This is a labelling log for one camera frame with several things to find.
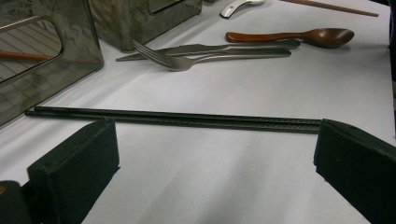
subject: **chopsticks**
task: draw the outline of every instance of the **chopsticks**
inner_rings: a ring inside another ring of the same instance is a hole
[[[322,7],[322,8],[327,8],[327,9],[336,10],[336,11],[343,11],[343,12],[348,12],[348,13],[359,14],[359,15],[363,15],[363,16],[378,17],[378,14],[372,13],[372,12],[361,11],[361,10],[348,8],[348,7],[339,7],[339,6],[334,6],[334,5],[325,4],[325,3],[314,2],[314,1],[310,1],[310,0],[280,0],[280,1],[301,4],[301,5],[311,6],[311,7]]]
[[[88,120],[111,117],[115,121],[139,124],[283,133],[318,133],[321,123],[321,119],[282,119],[50,106],[36,106],[34,110],[25,111],[25,115],[39,118]]]

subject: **silver fork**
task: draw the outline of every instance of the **silver fork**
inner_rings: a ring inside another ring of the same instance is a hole
[[[158,53],[134,41],[137,51],[146,58],[173,71],[189,70],[196,63],[232,60],[232,59],[258,59],[258,58],[283,58],[289,57],[291,52],[287,49],[253,50],[249,52],[233,52],[226,54],[210,54],[204,57],[189,59],[182,56],[168,56]]]

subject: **knife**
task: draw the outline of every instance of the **knife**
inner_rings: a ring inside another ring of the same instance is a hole
[[[300,46],[300,41],[296,39],[279,40],[260,44],[231,44],[207,46],[201,44],[182,45],[170,49],[157,49],[155,51],[170,55],[170,56],[184,56],[184,55],[198,55],[211,53],[232,53],[237,51],[253,51],[263,49],[296,49]],[[146,59],[139,53],[131,54],[122,58],[116,59],[116,62],[134,61]]]

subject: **utensil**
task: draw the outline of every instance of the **utensil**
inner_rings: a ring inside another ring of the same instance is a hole
[[[185,55],[198,55],[209,53],[235,53],[237,51],[252,51],[262,49],[296,49],[301,45],[300,41],[295,39],[280,40],[260,44],[236,44],[236,45],[182,45],[170,49],[156,49],[156,52],[166,54],[169,56],[185,56]],[[117,62],[133,61],[146,59],[140,53],[131,54],[122,58],[116,59]]]
[[[273,49],[267,51],[253,51],[251,53],[236,52],[234,54],[211,54],[204,57],[189,59],[183,56],[168,56],[155,52],[136,41],[134,46],[137,51],[148,59],[165,66],[173,71],[184,71],[190,69],[196,63],[219,61],[219,60],[231,60],[231,59],[258,59],[258,58],[281,58],[289,57],[291,52],[287,49]]]
[[[236,0],[232,2],[230,5],[225,7],[221,12],[220,16],[224,19],[229,19],[235,11],[244,5],[260,5],[264,3],[265,0]]]
[[[280,39],[297,38],[309,44],[325,49],[336,49],[349,42],[355,34],[348,29],[324,28],[303,33],[279,33],[270,35],[249,35],[228,32],[225,38],[229,42],[261,43]]]
[[[116,122],[282,133],[318,133],[321,123],[321,119],[266,118],[50,106],[35,106],[34,110],[25,111],[25,115],[57,119],[102,119],[111,117]]]
[[[52,56],[45,54],[30,54],[30,53],[19,53],[0,50],[0,59],[15,59],[15,60],[27,60],[27,61],[45,61],[52,58]]]
[[[361,11],[361,10],[348,8],[348,7],[339,7],[339,6],[334,6],[334,5],[329,5],[329,4],[324,4],[324,3],[319,3],[319,2],[309,1],[309,0],[280,0],[280,1],[301,4],[301,5],[311,6],[311,7],[327,8],[327,9],[331,9],[331,10],[349,12],[349,13],[359,14],[359,15],[363,15],[363,16],[378,17],[378,14],[372,13],[372,12]]]

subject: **spoon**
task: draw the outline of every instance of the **spoon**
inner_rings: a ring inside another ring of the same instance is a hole
[[[225,7],[221,12],[220,16],[224,19],[229,19],[233,13],[244,5],[259,5],[263,3],[265,0],[236,0],[232,2],[230,5]]]
[[[279,33],[270,35],[248,35],[227,32],[225,38],[228,42],[234,43],[261,43],[296,38],[325,49],[337,49],[349,42],[354,35],[355,34],[348,29],[323,28],[303,33]]]

